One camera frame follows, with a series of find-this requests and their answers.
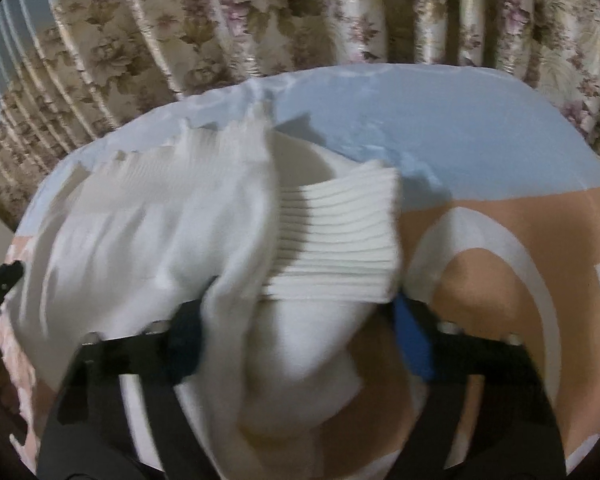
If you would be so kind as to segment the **white knit sweater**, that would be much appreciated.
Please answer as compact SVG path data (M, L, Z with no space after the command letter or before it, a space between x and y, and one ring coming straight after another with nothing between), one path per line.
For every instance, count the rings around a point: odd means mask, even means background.
M225 479L315 479L325 422L360 392L356 332L396 292L401 177L278 133L219 130L73 166L8 306L58 388L90 333L132 336L201 303L200 367L175 391Z

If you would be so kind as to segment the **blue and floral curtain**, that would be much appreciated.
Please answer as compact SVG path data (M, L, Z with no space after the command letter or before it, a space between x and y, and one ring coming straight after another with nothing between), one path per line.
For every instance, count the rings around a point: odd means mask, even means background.
M0 220L77 148L170 102L348 63L492 67L600 158L600 0L0 0Z

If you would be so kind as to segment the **peach and blue blanket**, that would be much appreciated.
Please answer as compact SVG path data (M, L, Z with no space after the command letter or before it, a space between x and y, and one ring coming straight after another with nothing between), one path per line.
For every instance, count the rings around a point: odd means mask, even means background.
M71 168L93 169L122 152L166 144L182 125L219 130L260 108L288 138L399 171L396 292L349 344L362 387L321 432L315 479L392 479L426 403L396 343L391 304L421 301L470 336L526 347L557 420L565 478L600 440L600 162L576 128L517 79L478 68L416 65L329 67L253 79L140 115L80 148L43 181L9 249L26 262L41 222ZM10 443L35 476L50 388L21 348L8 306L0 348L24 422ZM140 381L121 378L125 411L143 464L161 466ZM464 460L481 378L470 378L449 466Z

